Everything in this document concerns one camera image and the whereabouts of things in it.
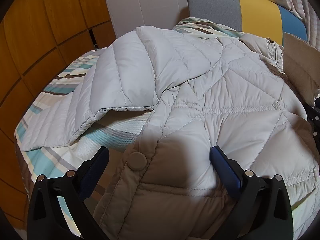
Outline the orange wooden wardrobe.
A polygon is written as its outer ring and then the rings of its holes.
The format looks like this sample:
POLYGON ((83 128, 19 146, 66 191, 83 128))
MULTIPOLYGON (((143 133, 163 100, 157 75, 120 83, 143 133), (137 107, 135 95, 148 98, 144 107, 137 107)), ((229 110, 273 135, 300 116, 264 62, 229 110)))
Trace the orange wooden wardrobe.
POLYGON ((16 126, 57 74, 115 38, 106 0, 1 0, 1 209, 14 228, 28 208, 16 126))

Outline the grey yellow blue headboard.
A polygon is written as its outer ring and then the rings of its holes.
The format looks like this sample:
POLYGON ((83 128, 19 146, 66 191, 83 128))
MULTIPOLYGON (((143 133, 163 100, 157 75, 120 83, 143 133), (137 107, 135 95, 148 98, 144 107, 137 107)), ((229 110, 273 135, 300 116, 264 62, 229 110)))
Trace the grey yellow blue headboard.
POLYGON ((271 38, 283 43, 290 33, 307 40, 302 20, 268 0, 187 0, 189 16, 229 26, 236 31, 271 38))

